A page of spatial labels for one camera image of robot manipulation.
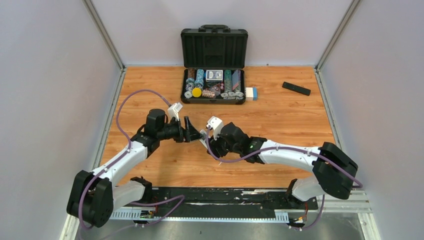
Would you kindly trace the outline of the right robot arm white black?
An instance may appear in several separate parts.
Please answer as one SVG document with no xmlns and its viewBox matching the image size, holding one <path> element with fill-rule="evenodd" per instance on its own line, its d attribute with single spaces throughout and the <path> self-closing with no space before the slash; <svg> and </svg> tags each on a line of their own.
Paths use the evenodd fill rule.
<svg viewBox="0 0 424 240">
<path fill-rule="evenodd" d="M 207 152 L 222 163 L 278 164 L 312 173 L 310 177 L 290 182 L 285 201 L 292 209 L 320 195 L 347 200 L 352 189 L 362 187 L 355 178 L 358 165 L 331 142 L 312 147 L 282 144 L 248 136 L 233 122 L 223 124 L 217 118 L 206 125 L 203 133 Z"/>
</svg>

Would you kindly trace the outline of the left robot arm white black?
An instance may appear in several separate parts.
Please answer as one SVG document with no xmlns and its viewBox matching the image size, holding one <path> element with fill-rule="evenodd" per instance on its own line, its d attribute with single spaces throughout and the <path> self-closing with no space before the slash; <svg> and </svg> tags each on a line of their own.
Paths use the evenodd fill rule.
<svg viewBox="0 0 424 240">
<path fill-rule="evenodd" d="M 129 144 L 104 165 L 91 172 L 76 174 L 66 212 L 84 222 L 100 228 L 112 213 L 131 203 L 142 207 L 153 201 L 152 183 L 145 178 L 133 177 L 123 185 L 118 183 L 137 164 L 146 160 L 163 140 L 190 143 L 200 140 L 201 133 L 184 117 L 184 124 L 162 109 L 152 109 Z"/>
</svg>

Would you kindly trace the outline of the grey remote control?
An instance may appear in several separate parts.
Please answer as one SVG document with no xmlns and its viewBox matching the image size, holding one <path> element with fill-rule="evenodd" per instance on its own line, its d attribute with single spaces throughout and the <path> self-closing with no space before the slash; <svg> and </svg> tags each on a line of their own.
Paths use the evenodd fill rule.
<svg viewBox="0 0 424 240">
<path fill-rule="evenodd" d="M 209 141 L 209 134 L 206 130 L 202 129 L 200 132 L 201 139 L 199 140 L 201 144 L 208 149 L 208 141 Z"/>
</svg>

